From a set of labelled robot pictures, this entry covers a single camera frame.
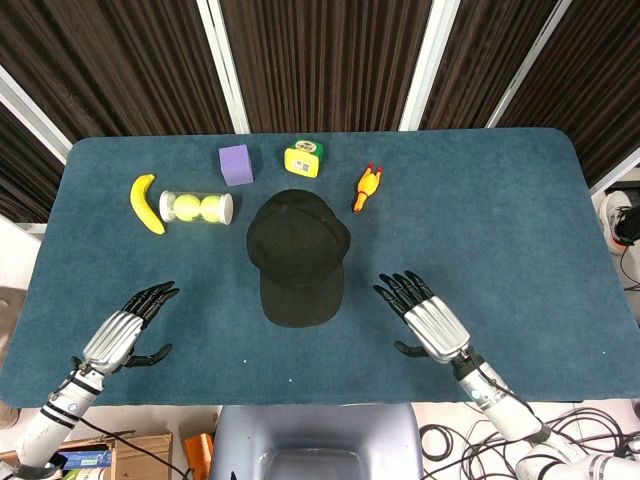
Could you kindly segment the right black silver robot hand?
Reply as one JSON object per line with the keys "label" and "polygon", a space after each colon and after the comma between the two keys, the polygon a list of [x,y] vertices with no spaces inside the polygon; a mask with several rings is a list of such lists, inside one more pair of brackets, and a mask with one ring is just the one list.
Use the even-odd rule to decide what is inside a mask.
{"label": "right black silver robot hand", "polygon": [[410,347],[396,341],[398,351],[412,358],[430,357],[441,364],[470,354],[469,332],[419,275],[406,270],[403,274],[380,274],[379,279],[382,285],[374,285],[374,291],[420,342]]}

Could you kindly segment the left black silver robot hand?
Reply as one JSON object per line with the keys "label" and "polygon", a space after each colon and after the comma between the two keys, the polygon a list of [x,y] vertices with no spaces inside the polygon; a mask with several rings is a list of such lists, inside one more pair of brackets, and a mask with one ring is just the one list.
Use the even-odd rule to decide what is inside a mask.
{"label": "left black silver robot hand", "polygon": [[178,293],[174,281],[136,293],[99,327],[83,350],[80,369],[110,375],[121,368],[148,367],[162,361],[171,352],[171,343],[150,355],[135,355],[135,346],[164,303]]}

